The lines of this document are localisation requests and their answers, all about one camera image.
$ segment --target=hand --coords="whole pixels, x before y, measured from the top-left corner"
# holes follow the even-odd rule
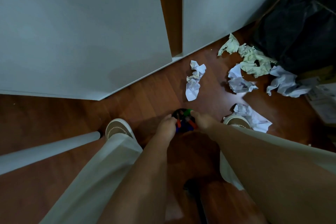
[[[160,138],[164,138],[165,140],[171,141],[176,132],[176,124],[177,119],[171,116],[171,114],[161,120],[160,124],[157,127],[156,135]]]
[[[200,114],[195,111],[191,111],[190,114],[195,118],[198,128],[203,132],[218,122],[208,114]]]

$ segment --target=white shoe sole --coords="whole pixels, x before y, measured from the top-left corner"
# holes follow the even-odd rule
[[[114,121],[119,121],[121,124],[123,124],[123,125],[127,128],[128,132],[131,134],[131,136],[133,137],[133,139],[134,139],[134,140],[137,140],[137,139],[135,138],[135,135],[134,135],[134,133],[133,133],[133,131],[132,131],[130,125],[127,123],[127,121],[125,121],[125,120],[123,120],[123,119],[120,119],[120,118],[111,120],[111,121],[109,122],[109,124],[106,126],[105,136],[107,136],[107,133],[108,133],[108,132],[107,132],[107,128],[108,128],[108,126],[109,126],[112,122],[114,122]]]
[[[228,124],[229,121],[232,120],[232,119],[241,119],[241,120],[245,121],[249,126],[251,126],[250,123],[244,117],[242,117],[240,115],[236,115],[236,114],[232,114],[232,115],[229,115],[229,116],[225,117],[224,120],[223,120],[223,123]]]

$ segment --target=wooden floor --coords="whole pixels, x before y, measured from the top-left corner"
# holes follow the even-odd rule
[[[235,33],[241,44],[246,29]],[[266,94],[272,77],[262,76],[258,90],[233,94],[228,71],[241,58],[226,52],[217,57],[223,38],[102,101],[0,95],[0,154],[54,142],[95,130],[120,117],[127,120],[141,146],[145,146],[163,116],[185,107],[207,112],[217,120],[231,114],[235,103],[248,103],[273,125],[268,133],[334,151],[321,123],[304,97]],[[207,67],[196,100],[185,96],[190,60]],[[0,176],[1,222],[38,223],[82,167],[103,146],[104,139],[42,160]],[[199,133],[176,137],[168,149],[169,197],[167,223],[199,223],[195,202],[183,191],[187,179],[196,178],[209,223],[266,223],[244,191],[226,183],[219,174],[219,148]]]

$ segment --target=beige sneaker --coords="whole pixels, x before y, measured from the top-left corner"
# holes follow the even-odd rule
[[[114,119],[106,127],[105,136],[106,140],[110,139],[111,136],[117,133],[126,134],[132,137],[134,140],[135,136],[129,124],[123,119]]]
[[[239,126],[239,127],[251,129],[249,122],[244,117],[236,115],[236,114],[232,114],[232,115],[225,117],[225,119],[223,120],[223,123],[227,125]]]

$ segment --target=pant leg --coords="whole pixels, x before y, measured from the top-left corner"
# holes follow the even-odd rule
[[[283,148],[293,150],[297,154],[307,157],[313,163],[317,164],[318,166],[336,175],[336,153],[310,147],[304,144],[289,141],[289,140],[286,140],[280,137],[272,136],[266,133],[252,130],[252,129],[236,127],[236,126],[234,126],[234,128],[238,129],[239,131],[245,134],[258,138],[260,140],[269,142],[271,144],[274,144],[274,145],[277,145]],[[224,180],[233,184],[239,190],[244,189],[244,187],[242,186],[241,182],[237,178],[233,169],[230,167],[228,161],[226,160],[222,152],[220,152],[219,169],[220,169],[220,173]]]
[[[113,135],[80,171],[40,224],[94,224],[142,148],[125,134]]]

